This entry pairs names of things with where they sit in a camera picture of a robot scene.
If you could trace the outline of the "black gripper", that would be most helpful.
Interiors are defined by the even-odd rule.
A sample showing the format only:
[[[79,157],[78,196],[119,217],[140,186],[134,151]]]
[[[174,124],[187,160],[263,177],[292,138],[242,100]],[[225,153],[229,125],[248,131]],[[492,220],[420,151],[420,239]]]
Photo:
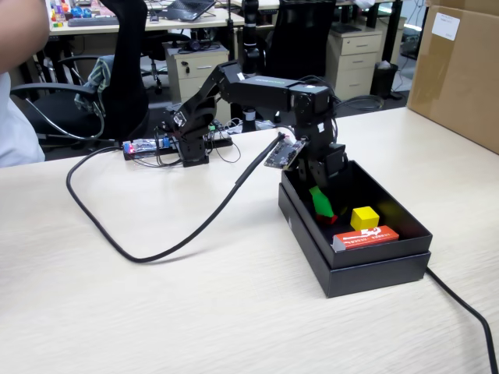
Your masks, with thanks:
[[[348,169],[345,144],[330,143],[319,146],[305,136],[296,141],[299,186],[310,193],[315,209],[327,209],[328,199],[335,215],[341,216],[348,209],[349,178],[342,173]],[[327,189],[327,197],[321,192]]]

